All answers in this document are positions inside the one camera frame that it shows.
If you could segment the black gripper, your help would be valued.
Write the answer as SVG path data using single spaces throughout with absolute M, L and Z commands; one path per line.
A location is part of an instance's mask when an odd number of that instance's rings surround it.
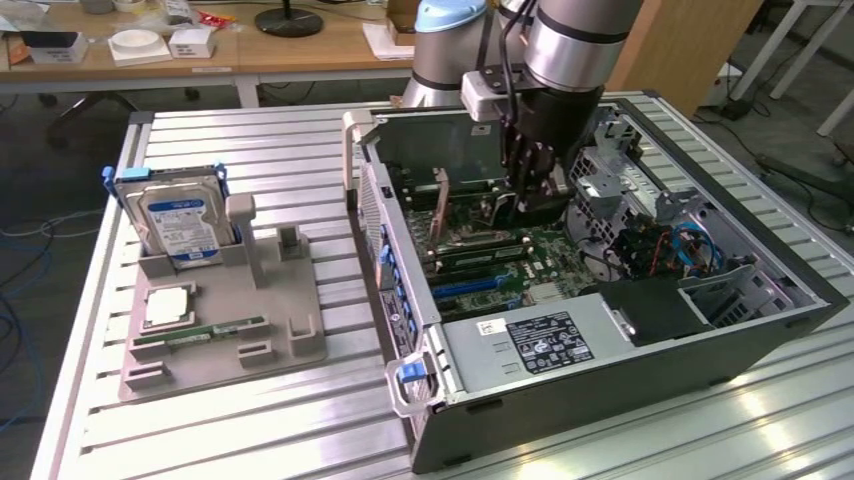
M 521 210 L 535 210 L 555 196 L 551 173 L 585 141 L 603 92 L 543 88 L 519 94 L 517 116 L 502 120 L 502 166 Z

